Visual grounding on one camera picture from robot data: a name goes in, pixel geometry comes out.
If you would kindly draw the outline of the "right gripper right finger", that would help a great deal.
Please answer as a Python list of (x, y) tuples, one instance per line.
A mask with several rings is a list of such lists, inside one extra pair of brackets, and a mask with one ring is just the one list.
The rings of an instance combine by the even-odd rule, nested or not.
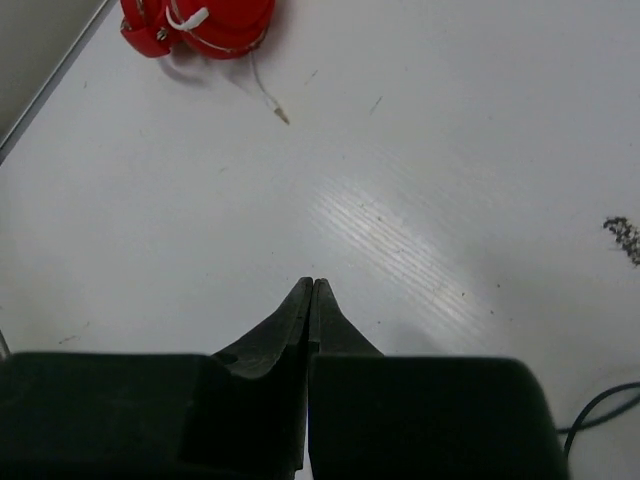
[(386, 356), (315, 282), (308, 447), (317, 479), (565, 479), (544, 392), (520, 361)]

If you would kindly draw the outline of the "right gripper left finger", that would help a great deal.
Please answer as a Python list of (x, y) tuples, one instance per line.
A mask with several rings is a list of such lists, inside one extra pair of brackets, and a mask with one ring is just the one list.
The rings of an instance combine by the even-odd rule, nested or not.
[(313, 282), (212, 355), (27, 352), (1, 364), (5, 479), (291, 479)]

